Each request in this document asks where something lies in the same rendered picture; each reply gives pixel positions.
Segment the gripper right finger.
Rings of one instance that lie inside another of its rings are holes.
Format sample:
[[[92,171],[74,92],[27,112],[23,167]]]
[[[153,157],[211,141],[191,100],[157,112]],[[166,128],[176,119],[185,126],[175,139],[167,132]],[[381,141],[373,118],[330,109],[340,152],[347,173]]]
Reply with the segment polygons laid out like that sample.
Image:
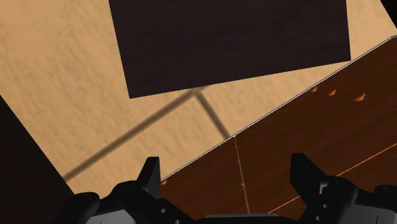
[[[299,224],[397,224],[397,186],[367,192],[325,174],[303,153],[291,155],[290,183],[306,205]]]

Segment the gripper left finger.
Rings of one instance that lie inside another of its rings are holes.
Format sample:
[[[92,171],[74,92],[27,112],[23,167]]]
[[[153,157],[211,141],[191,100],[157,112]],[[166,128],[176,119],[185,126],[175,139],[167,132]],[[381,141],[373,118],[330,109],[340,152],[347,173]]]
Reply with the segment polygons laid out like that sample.
[[[122,224],[195,224],[195,220],[168,200],[159,199],[160,159],[148,157],[138,178],[118,183],[111,193],[100,198],[83,192],[71,196],[52,224],[88,224],[95,216],[127,213]]]

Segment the dark brown wooden table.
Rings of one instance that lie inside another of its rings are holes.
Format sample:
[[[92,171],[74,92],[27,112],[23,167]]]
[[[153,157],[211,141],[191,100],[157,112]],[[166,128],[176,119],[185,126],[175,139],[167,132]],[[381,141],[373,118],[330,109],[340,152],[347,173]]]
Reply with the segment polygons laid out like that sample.
[[[169,176],[160,196],[192,218],[304,209],[291,155],[361,189],[397,185],[397,37]]]

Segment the dark robot stand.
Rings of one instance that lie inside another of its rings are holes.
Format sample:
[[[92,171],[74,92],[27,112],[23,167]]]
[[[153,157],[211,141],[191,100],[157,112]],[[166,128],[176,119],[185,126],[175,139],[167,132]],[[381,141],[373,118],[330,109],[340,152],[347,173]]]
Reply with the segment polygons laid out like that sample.
[[[108,0],[131,98],[348,61],[346,0]]]

